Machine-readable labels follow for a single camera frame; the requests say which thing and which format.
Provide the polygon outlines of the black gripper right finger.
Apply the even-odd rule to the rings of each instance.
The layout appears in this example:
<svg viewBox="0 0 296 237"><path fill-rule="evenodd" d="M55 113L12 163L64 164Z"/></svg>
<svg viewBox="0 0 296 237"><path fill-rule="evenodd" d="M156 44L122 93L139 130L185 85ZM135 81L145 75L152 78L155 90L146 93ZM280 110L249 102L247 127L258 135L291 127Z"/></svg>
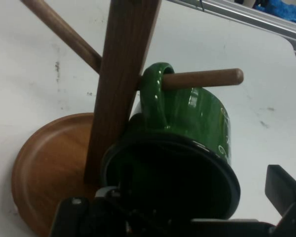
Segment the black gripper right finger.
<svg viewBox="0 0 296 237"><path fill-rule="evenodd" d="M296 237L296 180L279 165L267 167L265 195L281 215L271 237Z"/></svg>

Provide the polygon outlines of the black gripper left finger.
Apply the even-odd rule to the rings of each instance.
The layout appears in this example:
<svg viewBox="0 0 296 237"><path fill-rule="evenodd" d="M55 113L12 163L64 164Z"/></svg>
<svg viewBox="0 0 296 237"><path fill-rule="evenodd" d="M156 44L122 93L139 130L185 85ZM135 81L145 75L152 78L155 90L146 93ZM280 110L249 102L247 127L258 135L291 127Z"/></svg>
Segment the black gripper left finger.
<svg viewBox="0 0 296 237"><path fill-rule="evenodd" d="M166 213L168 192L158 185L100 188L92 201L67 198L58 206L52 237L190 237L192 223Z"/></svg>

